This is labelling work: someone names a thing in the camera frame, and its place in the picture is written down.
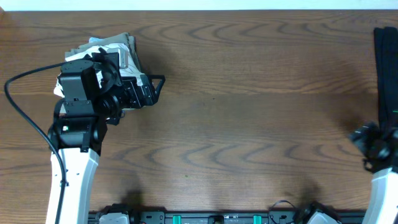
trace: wood grain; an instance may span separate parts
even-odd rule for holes
[[[347,135],[377,119],[372,31],[396,11],[10,12],[0,82],[59,63],[89,37],[129,32],[167,78],[159,102],[110,126],[91,209],[266,210],[311,200],[368,206],[371,174]],[[43,129],[54,69],[12,84]],[[50,153],[0,92],[0,219],[43,223]]]

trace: wooden table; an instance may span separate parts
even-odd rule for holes
[[[167,78],[155,106],[108,126],[92,210],[267,210],[286,199],[368,206],[371,174],[347,135],[377,120],[375,27],[396,11],[7,12],[0,82],[129,32]],[[12,84],[43,129],[58,69]],[[43,223],[50,151],[0,92],[0,220]]]

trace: folded cloth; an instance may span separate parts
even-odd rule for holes
[[[69,52],[65,52],[65,60],[71,61],[79,58],[83,58],[85,55],[91,55],[91,53],[99,53],[99,48],[107,51],[108,49],[123,49],[127,54],[127,68],[120,68],[120,75],[122,77],[136,77],[137,85],[141,86],[142,81],[140,75],[143,75],[141,72],[141,67],[139,65],[138,57],[134,47],[134,37],[129,36],[128,33],[122,33],[116,35],[114,37],[109,37],[105,39],[95,39],[94,42],[89,42],[87,44],[79,46],[77,49],[71,49]],[[98,71],[97,73],[98,84],[101,87],[101,79],[102,73]],[[57,84],[54,88],[54,94],[65,97],[62,92],[62,86],[59,84],[57,79]]]

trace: white backdrop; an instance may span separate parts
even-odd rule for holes
[[[5,11],[398,9],[398,0],[0,0],[0,6]]]

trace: green tape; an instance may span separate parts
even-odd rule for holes
[[[262,220],[261,220],[261,216],[260,215],[254,215],[253,216],[253,224],[261,224],[261,222],[262,222]]]
[[[180,215],[173,216],[173,224],[181,224],[181,216]]]

